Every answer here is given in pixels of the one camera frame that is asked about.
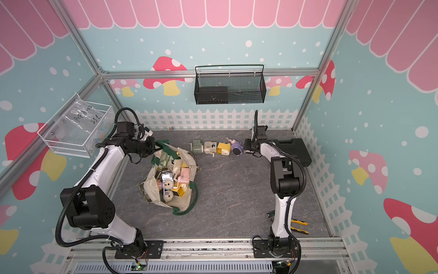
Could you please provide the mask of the cream canvas tote bag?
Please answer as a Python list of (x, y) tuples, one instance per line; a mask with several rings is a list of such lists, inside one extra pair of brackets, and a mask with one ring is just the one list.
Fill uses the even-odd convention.
[(198, 201), (197, 162), (189, 151), (167, 140), (158, 140), (156, 147), (152, 168), (139, 190), (147, 203), (170, 208), (176, 216), (186, 215)]

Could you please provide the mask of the pink pencil sharpener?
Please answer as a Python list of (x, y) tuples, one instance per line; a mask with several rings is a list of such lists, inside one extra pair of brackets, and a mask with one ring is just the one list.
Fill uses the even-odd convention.
[(189, 184), (190, 182), (190, 168), (182, 168), (178, 177), (180, 184)]

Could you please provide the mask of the yellow pencil sharpener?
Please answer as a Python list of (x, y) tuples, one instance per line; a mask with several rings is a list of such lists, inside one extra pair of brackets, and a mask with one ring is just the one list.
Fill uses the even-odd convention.
[(217, 145), (216, 151), (220, 155), (229, 156), (231, 153), (231, 144), (230, 143), (219, 143)]

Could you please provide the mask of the purple pencil sharpener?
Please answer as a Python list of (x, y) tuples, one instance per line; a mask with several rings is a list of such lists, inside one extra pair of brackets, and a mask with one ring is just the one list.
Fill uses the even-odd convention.
[(227, 141), (231, 144), (231, 152), (237, 156), (240, 156), (244, 153), (244, 146), (235, 139), (227, 138)]

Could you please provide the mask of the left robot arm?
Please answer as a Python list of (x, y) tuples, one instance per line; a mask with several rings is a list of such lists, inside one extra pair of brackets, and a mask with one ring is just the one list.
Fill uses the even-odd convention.
[[(147, 250), (140, 229), (128, 225), (116, 214), (116, 208), (107, 193), (116, 168), (124, 160), (133, 155), (140, 159), (147, 158), (162, 150), (152, 136), (152, 131), (140, 122), (120, 122), (119, 115), (133, 112), (131, 108), (121, 108), (115, 114), (114, 127), (109, 136), (98, 143), (99, 155), (84, 177), (72, 188), (65, 188), (60, 193), (63, 205), (55, 228), (57, 245), (68, 248), (106, 239), (110, 247), (123, 255), (139, 257)], [(73, 228), (92, 231), (92, 235), (73, 242), (62, 237), (64, 221)]]

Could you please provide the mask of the yellow handled pliers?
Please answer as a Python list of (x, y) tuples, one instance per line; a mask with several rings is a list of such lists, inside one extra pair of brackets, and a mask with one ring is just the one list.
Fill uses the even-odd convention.
[(291, 223), (290, 229), (293, 232), (297, 232), (297, 233), (304, 234), (304, 235), (308, 235), (309, 234), (309, 231), (307, 231), (305, 229), (301, 229), (302, 226), (308, 226), (309, 225), (308, 222), (297, 220), (297, 219), (292, 219), (290, 221), (290, 223)]

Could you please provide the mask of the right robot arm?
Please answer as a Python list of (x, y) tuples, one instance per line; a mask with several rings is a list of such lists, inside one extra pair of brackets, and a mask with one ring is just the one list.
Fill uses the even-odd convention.
[(300, 242), (292, 234), (293, 205), (307, 185), (305, 168), (311, 157), (301, 138), (291, 140), (269, 139), (267, 126), (258, 124), (258, 112), (254, 113), (252, 136), (245, 140), (244, 149), (257, 157), (265, 157), (270, 163), (270, 187), (275, 196), (275, 210), (267, 214), (272, 218), (269, 236), (253, 244), (254, 255), (274, 258), (299, 258)]

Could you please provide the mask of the beige pencil sharpener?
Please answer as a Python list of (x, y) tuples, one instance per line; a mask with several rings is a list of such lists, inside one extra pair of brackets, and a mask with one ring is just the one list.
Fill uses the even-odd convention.
[(203, 152), (207, 155), (215, 156), (217, 153), (217, 142), (205, 142), (203, 144)]

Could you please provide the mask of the black plastic tool case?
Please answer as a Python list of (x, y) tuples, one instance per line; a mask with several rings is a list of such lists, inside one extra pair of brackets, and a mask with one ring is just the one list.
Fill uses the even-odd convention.
[(312, 160), (303, 139), (275, 140), (274, 142), (280, 150), (298, 159), (304, 167), (309, 167), (311, 164)]

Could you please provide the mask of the green pencil sharpener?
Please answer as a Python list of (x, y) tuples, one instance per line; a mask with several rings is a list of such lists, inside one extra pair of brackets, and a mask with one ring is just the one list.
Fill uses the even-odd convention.
[(204, 145), (200, 139), (195, 139), (190, 143), (190, 150), (193, 154), (203, 154)]

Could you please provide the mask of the black box in basket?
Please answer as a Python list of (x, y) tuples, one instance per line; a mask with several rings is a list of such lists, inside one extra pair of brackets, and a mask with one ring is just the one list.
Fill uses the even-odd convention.
[(228, 104), (228, 88), (224, 86), (200, 87), (195, 91), (198, 105)]

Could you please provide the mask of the clear wall bin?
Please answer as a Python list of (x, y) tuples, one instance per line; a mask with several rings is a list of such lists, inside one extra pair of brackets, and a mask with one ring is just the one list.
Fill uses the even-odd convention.
[(90, 158), (96, 144), (111, 131), (114, 118), (112, 106), (85, 101), (75, 94), (37, 133), (55, 154)]

